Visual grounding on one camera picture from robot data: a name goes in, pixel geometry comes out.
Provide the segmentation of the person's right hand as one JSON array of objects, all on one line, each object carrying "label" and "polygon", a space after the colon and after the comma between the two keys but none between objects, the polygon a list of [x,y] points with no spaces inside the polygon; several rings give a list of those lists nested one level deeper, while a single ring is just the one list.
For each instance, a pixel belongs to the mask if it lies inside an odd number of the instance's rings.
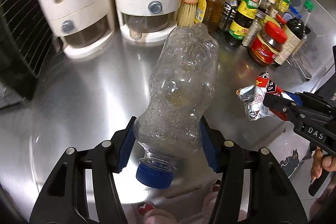
[{"label": "person's right hand", "polygon": [[324,156],[323,150],[317,147],[313,155],[313,164],[310,171],[311,181],[313,182],[315,179],[320,178],[323,170],[335,172],[336,158],[333,156]]}]

